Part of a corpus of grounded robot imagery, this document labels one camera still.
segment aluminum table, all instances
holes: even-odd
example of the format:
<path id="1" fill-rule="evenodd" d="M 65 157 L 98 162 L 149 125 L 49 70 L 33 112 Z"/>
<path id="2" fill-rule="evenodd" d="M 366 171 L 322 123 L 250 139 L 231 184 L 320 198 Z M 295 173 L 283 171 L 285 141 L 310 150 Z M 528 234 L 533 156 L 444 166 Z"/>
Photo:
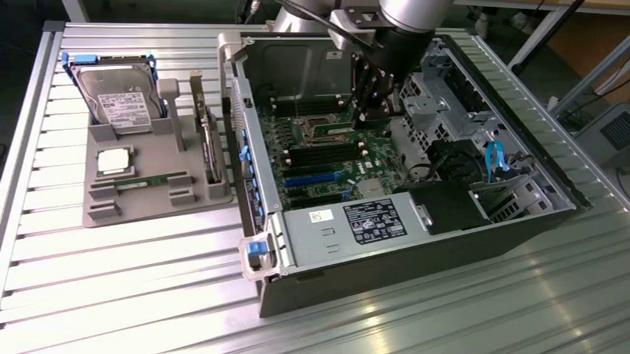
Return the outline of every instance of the aluminum table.
<path id="1" fill-rule="evenodd" d="M 629 201 L 484 41 L 450 34 L 596 208 L 505 256 L 259 319 L 241 275 L 237 201 L 151 221 L 81 227 L 89 110 L 71 55 L 155 55 L 189 71 L 221 115 L 217 36 L 263 27 L 66 24 L 43 34 L 0 183 L 0 353 L 628 353 Z"/>

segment blue latch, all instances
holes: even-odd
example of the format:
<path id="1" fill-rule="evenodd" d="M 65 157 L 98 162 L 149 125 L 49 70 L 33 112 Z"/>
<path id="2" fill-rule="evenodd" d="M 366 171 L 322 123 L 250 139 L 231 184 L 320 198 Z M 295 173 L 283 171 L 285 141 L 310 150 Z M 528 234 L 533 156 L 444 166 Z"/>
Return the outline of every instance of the blue latch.
<path id="1" fill-rule="evenodd" d="M 249 145 L 243 146 L 243 149 L 241 150 L 241 154 L 238 155 L 238 157 L 241 158 L 241 161 L 243 161 L 247 158 L 249 151 L 250 151 L 250 146 Z"/>
<path id="2" fill-rule="evenodd" d="M 247 243 L 246 250 L 247 257 L 265 256 L 269 253 L 267 243 L 263 241 Z"/>

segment pcie slot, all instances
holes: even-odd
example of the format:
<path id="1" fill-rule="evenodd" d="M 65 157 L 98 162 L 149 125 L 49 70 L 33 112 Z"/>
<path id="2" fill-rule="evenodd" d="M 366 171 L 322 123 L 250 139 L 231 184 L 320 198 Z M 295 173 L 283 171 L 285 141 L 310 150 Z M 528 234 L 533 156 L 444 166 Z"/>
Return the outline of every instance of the pcie slot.
<path id="1" fill-rule="evenodd" d="M 317 175 L 317 176 L 286 179 L 285 187 L 287 188 L 301 187 L 301 186 L 307 186 L 310 184 L 336 182 L 340 179 L 341 174 L 342 174 L 342 171 L 334 172 L 334 173 L 326 173 L 324 175 Z"/>
<path id="2" fill-rule="evenodd" d="M 293 167 L 283 171 L 283 177 L 297 177 L 316 175 L 318 173 L 333 172 L 333 167 L 328 164 L 317 164 L 306 167 Z"/>

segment power supply label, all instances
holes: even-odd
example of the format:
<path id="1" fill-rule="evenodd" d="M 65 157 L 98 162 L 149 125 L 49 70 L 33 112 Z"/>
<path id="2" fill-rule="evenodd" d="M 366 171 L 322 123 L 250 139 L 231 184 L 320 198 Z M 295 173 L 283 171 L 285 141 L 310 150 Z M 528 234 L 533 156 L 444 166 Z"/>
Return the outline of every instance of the power supply label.
<path id="1" fill-rule="evenodd" d="M 392 199 L 349 205 L 344 207 L 344 211 L 354 239 L 362 245 L 408 234 Z"/>

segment metal frame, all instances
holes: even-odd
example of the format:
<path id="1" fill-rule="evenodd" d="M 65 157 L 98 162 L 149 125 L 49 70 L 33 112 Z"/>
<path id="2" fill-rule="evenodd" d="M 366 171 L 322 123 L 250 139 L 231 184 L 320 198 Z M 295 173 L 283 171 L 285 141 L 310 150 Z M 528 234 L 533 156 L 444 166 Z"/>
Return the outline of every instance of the metal frame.
<path id="1" fill-rule="evenodd" d="M 62 2 L 73 22 L 90 22 L 89 11 L 82 0 L 62 0 Z"/>
<path id="2" fill-rule="evenodd" d="M 509 68 L 513 69 L 514 65 L 518 65 L 524 62 L 524 59 L 529 56 L 537 45 L 541 43 L 542 39 L 546 37 L 548 33 L 553 27 L 561 21 L 564 15 L 566 14 L 569 7 L 562 7 L 560 9 L 552 10 L 550 13 L 545 16 L 541 24 L 538 25 L 534 33 L 532 33 L 528 41 L 521 47 L 520 51 L 510 60 Z"/>
<path id="3" fill-rule="evenodd" d="M 597 175 L 598 180 L 605 184 L 606 188 L 613 192 L 617 199 L 622 202 L 627 209 L 630 209 L 630 200 L 617 188 L 617 185 L 609 180 L 609 176 L 600 168 L 598 164 L 594 163 L 590 156 L 582 151 L 577 141 L 573 139 L 572 134 L 565 130 L 561 123 L 552 117 L 548 113 L 548 110 L 542 106 L 541 102 L 536 98 L 534 94 L 530 92 L 530 89 L 521 83 L 518 77 L 509 70 L 508 66 L 504 64 L 504 61 L 500 59 L 497 54 L 494 54 L 492 48 L 478 36 L 474 37 L 474 42 L 484 48 L 486 54 L 493 58 L 493 63 L 500 66 L 502 72 L 509 76 L 510 81 L 520 88 L 520 91 L 524 93 L 525 97 L 530 101 L 532 105 L 537 108 L 540 114 L 545 117 L 545 121 L 552 125 L 553 131 L 561 136 L 562 142 L 566 143 L 573 150 L 573 153 L 580 157 L 585 162 L 585 167 Z"/>
<path id="4" fill-rule="evenodd" d="M 58 56 L 62 46 L 63 32 L 46 32 L 42 36 L 37 62 L 31 73 L 31 82 L 27 88 L 23 110 L 18 121 L 10 158 L 5 178 L 2 179 L 2 247 L 0 247 L 0 286 L 5 289 L 10 270 L 14 244 L 21 224 L 22 206 L 27 194 L 29 175 L 37 153 L 49 92 L 58 65 Z M 0 292 L 0 304 L 5 291 Z"/>
<path id="5" fill-rule="evenodd" d="M 562 97 L 562 100 L 550 108 L 550 115 L 557 117 L 562 111 L 569 107 L 573 100 L 582 94 L 584 90 L 592 86 L 593 82 L 609 71 L 610 67 L 614 66 L 622 59 L 625 59 L 627 54 L 630 53 L 630 35 L 620 43 L 620 45 L 613 49 L 606 58 L 600 62 L 596 68 L 590 71 L 589 75 L 580 81 L 580 83 L 573 86 L 572 91 Z M 624 75 L 620 72 L 618 78 L 624 78 Z"/>
<path id="6" fill-rule="evenodd" d="M 6 223 L 10 217 L 11 210 L 6 206 L 14 200 L 17 191 L 18 178 L 21 177 L 22 165 L 25 163 L 25 153 L 29 144 L 27 133 L 31 131 L 33 122 L 38 104 L 41 102 L 41 93 L 43 89 L 43 79 L 47 72 L 47 64 L 53 51 L 53 39 L 55 34 L 45 32 L 42 40 L 39 41 L 39 49 L 37 60 L 33 64 L 31 77 L 29 79 L 27 92 L 25 94 L 25 102 L 22 104 L 21 117 L 18 118 L 18 125 L 11 142 L 10 155 L 7 156 L 6 169 L 0 180 L 0 243 L 5 239 Z"/>

